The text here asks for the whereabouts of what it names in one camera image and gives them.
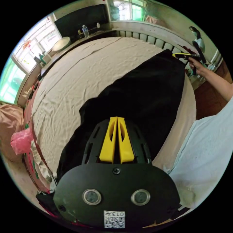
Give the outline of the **person's right hand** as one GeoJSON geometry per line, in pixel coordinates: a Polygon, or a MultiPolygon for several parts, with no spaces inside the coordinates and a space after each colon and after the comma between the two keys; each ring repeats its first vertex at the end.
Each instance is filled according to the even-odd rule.
{"type": "Polygon", "coordinates": [[[202,77],[205,77],[208,72],[208,69],[202,63],[191,57],[189,58],[189,66],[193,71],[196,70],[197,75],[202,77]]]}

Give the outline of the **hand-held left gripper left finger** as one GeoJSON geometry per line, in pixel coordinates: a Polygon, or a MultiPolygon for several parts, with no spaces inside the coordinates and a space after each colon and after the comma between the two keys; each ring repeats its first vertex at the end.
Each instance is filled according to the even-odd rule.
{"type": "Polygon", "coordinates": [[[114,161],[116,132],[117,132],[117,117],[111,117],[99,156],[101,162],[114,161]]]}

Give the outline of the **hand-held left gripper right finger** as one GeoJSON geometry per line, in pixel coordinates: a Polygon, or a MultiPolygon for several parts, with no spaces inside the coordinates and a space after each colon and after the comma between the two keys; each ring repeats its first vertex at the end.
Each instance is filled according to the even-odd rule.
{"type": "Polygon", "coordinates": [[[134,161],[134,153],[129,139],[125,119],[118,117],[118,144],[120,163],[129,163],[134,161]]]}

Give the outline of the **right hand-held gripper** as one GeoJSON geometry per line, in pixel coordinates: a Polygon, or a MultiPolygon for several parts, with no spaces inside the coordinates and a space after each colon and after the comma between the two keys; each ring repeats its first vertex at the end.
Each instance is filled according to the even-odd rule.
{"type": "MultiPolygon", "coordinates": [[[[186,59],[188,62],[189,62],[189,58],[191,57],[191,58],[194,58],[195,60],[199,61],[200,63],[202,63],[200,56],[199,56],[199,55],[196,55],[196,54],[175,53],[175,54],[172,54],[172,56],[175,57],[175,58],[184,58],[184,59],[186,59]]],[[[191,72],[192,72],[193,75],[197,75],[197,74],[196,74],[196,70],[193,71],[193,70],[191,69],[191,72]]]]}

